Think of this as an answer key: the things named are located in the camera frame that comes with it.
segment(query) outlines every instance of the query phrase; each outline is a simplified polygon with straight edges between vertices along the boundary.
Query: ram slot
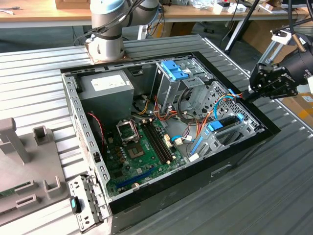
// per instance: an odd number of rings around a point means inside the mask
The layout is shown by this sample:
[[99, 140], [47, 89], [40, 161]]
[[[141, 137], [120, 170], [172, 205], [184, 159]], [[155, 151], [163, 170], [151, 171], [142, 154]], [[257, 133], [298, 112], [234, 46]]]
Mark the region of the ram slot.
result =
[[157, 144], [157, 142], [155, 141], [154, 137], [152, 136], [152, 134], [150, 133], [148, 127], [146, 125], [141, 126], [143, 132], [145, 133], [146, 137], [148, 138], [150, 144], [152, 145], [154, 151], [156, 152], [158, 158], [160, 159], [162, 164], [166, 163], [166, 158], [163, 156], [162, 151], [159, 147], [159, 145]]
[[143, 126], [143, 131], [146, 134], [148, 140], [150, 141], [152, 147], [156, 151], [157, 156], [159, 157], [162, 164], [166, 164], [167, 161], [172, 161], [173, 157], [171, 153], [165, 146], [162, 139], [157, 134], [152, 124], [146, 124]]

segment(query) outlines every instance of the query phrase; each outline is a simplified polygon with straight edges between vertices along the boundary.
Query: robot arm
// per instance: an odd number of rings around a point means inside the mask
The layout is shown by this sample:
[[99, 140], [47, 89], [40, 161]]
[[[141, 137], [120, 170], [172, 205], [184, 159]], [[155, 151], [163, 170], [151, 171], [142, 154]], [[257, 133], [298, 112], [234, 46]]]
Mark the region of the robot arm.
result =
[[158, 16], [158, 0], [91, 0], [92, 36], [86, 41], [94, 61], [121, 59], [122, 28], [149, 24]]
[[304, 52], [296, 49], [272, 66], [257, 64], [243, 99], [253, 102], [260, 97], [277, 99], [297, 95], [297, 86], [306, 85], [313, 73], [312, 38], [305, 37], [305, 40]]

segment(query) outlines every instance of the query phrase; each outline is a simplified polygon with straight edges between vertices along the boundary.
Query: red wire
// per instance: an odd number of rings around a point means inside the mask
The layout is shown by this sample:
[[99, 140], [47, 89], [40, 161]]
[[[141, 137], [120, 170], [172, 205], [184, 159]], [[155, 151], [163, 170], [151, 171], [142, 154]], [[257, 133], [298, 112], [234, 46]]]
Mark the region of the red wire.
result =
[[102, 125], [101, 125], [101, 122], [100, 120], [95, 116], [93, 115], [92, 113], [88, 113], [90, 116], [92, 116], [94, 119], [96, 119], [96, 121], [98, 122], [99, 124], [99, 127], [100, 127], [100, 131], [101, 131], [101, 143], [102, 143], [102, 153], [104, 151], [104, 135], [103, 135], [103, 129], [102, 129]]

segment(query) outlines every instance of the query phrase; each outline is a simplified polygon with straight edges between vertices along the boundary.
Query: desk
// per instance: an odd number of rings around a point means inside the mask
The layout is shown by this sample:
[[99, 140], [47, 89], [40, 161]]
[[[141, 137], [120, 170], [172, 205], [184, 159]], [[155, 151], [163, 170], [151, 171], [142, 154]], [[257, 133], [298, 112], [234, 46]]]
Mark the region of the desk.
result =
[[[136, 59], [200, 51], [240, 90], [249, 84], [244, 70], [198, 35], [128, 41], [125, 49]], [[0, 115], [15, 118], [18, 135], [34, 126], [52, 129], [66, 180], [85, 173], [59, 70], [89, 65], [85, 47], [3, 53], [0, 62]], [[313, 130], [278, 101], [261, 98], [255, 104], [282, 130], [274, 139], [243, 166], [121, 235], [311, 234]], [[104, 234], [103, 227], [86, 234]], [[68, 199], [1, 226], [0, 234], [80, 235]]]
[[[13, 10], [15, 15], [0, 13], [0, 28], [50, 27], [91, 25], [91, 13], [87, 9], [58, 10], [54, 0], [1, 0], [0, 7], [19, 6], [23, 10]], [[232, 14], [216, 15], [212, 8], [198, 10], [192, 6], [164, 6], [166, 22], [229, 21]], [[238, 13], [234, 20], [241, 21], [247, 12]], [[294, 18], [309, 14], [303, 9], [293, 12]], [[287, 14], [273, 15], [268, 12], [254, 12], [251, 20], [282, 20]]]

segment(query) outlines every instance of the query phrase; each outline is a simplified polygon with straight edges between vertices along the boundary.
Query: slotted aluminum platform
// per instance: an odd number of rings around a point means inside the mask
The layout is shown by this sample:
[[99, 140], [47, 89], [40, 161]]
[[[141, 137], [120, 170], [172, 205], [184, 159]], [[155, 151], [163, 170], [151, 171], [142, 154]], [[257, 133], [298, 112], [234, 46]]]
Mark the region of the slotted aluminum platform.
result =
[[[239, 89], [247, 74], [200, 36], [125, 42], [132, 58], [200, 51]], [[86, 171], [59, 69], [90, 64], [84, 47], [0, 54], [0, 117], [14, 117], [18, 135], [53, 130], [67, 180]], [[240, 168], [129, 228], [122, 234], [311, 234], [312, 130], [269, 99], [257, 106], [282, 131]], [[101, 234], [99, 226], [87, 234]], [[68, 200], [0, 228], [0, 234], [71, 234], [79, 230]]]

